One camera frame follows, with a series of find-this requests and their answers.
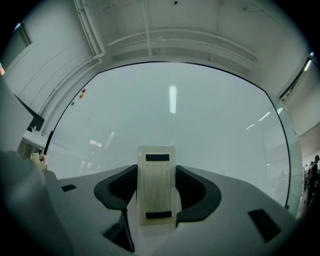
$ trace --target fluorescent light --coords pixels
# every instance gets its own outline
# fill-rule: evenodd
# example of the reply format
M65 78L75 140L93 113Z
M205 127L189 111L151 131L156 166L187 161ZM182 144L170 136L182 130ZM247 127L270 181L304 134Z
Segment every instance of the fluorescent light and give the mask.
M15 25L15 27L14 27L13 31L15 31L17 28L19 28L19 27L20 27L20 25L21 25L21 23L18 23L17 25Z
M110 144L110 142L111 142L111 140L112 140L112 138L115 136L115 132L113 131L113 132L111 132L111 134L110 134L110 136L109 136L109 138L108 138L108 141L106 142L106 144L105 144L105 149L107 149L108 147L109 147L109 144Z
M250 127L252 127L252 126L254 126L255 124L251 124L247 129L245 129L245 130L248 130Z
M308 70L311 62L312 62L312 60L310 59L310 60L308 61L308 63L305 65L304 71L307 71L307 70Z
M280 114L283 109L284 109L283 107L279 107L277 110L278 114Z
M267 116L269 116L270 115L270 111L268 112L268 113L266 113L260 120L259 120L259 122L262 120L262 119L265 119Z
M170 96L170 112L175 114L177 107L177 87L175 85L169 86L169 96Z

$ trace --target beige device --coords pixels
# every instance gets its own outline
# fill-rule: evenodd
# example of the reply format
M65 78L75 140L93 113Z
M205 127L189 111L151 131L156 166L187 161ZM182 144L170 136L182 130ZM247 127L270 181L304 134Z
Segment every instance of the beige device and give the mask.
M139 225L176 222L176 154L174 146L139 146L137 216Z

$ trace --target ceiling beam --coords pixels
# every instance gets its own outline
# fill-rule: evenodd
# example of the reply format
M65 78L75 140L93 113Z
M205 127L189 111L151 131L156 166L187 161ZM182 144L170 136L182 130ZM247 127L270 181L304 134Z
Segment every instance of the ceiling beam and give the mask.
M159 41L151 40L149 41L149 45L151 48L161 47L161 44ZM149 46L147 41L130 43L128 45L123 45L123 46L119 46L118 48L112 49L112 51L110 51L110 55L117 56L117 55L129 53L129 52L144 50L144 49L147 49L148 47ZM165 47L196 50L196 51L206 52L209 54L215 54L217 56L220 56L232 62L235 62L240 66L245 67L248 70L253 70L257 66L257 64L255 64L253 61L243 57L242 55L236 52L233 52L221 46L203 42L203 41L183 39L183 38L169 38L165 40Z
M144 21L144 27L145 27L146 40L147 40L147 44L148 44L149 58L151 60L151 58L152 58L152 50L151 50L151 47L150 47L150 36L149 36L149 29L148 29L148 23L147 23L145 0L141 0L141 4L142 4L142 13L143 13L143 21Z
M224 37L221 37L221 36L217 36L215 34L211 34L211 33L207 33L207 32L202 32L202 31L197 31L197 30L190 30L190 29L175 29L175 28L167 28L167 29L155 29L155 30L150 30L149 33L167 33L167 32L172 32L172 33L175 33L175 32L182 32L182 33L190 33L190 34L196 34L196 35L202 35L202 36L207 36L207 37L211 37L211 38L216 38L218 40L221 40L223 42L226 42L230 45L233 45L241 50L243 50L244 52L252 55L253 57L255 58L258 58L258 56L252 52L251 50L245 48L244 46L234 42L234 41L231 41L227 38L224 38ZM117 40L114 40L110 43L108 43L108 46L109 47L112 47L113 45L117 44L117 43L120 43L122 41L125 41L127 39L131 39L131 38L135 38L135 37L138 37L138 36L141 36L141 35L145 35L146 32L139 32L139 33L134 33L134 34L130 34L130 35L127 35L127 36L124 36L122 38L119 38Z

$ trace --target wall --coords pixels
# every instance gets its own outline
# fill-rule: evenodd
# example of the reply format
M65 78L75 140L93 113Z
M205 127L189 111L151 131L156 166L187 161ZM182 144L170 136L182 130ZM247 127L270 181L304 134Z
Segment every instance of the wall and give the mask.
M55 86L92 55L72 0L45 0L24 19L32 44L5 70L10 90L39 112Z
M301 147L302 158L314 158L317 154L316 152L320 151L320 122L308 130L308 132L299 136L299 143Z
M81 75L80 77L70 80L67 84L65 84L64 89L57 92L55 97L52 98L52 101L48 103L47 107L43 111L45 122L42 127L42 132L44 134L48 135L55 129L56 124L65 111L66 107L70 104L73 98L78 97L77 94L81 90L81 88L85 86L85 84L88 83L90 79L100 71L101 65L98 65L96 67L87 65L79 71L83 76Z
M264 12L259 23L250 24L257 30L255 44L259 66L250 73L248 79L272 95L280 95L295 79L307 60L310 46L302 32L293 21L272 1L251 1Z
M320 122L320 70L312 63L284 101L298 135Z
M316 155L320 156L320 150L304 157L302 159L303 166L309 166L311 162L314 162Z

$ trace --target window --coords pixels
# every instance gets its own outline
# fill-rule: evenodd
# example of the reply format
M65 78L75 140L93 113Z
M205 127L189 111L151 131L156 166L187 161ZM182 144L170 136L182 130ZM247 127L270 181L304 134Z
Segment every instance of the window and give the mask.
M11 38L6 45L2 56L0 57L1 75L3 75L14 59L30 44L31 40L28 36L25 25L22 22L18 23L11 34Z

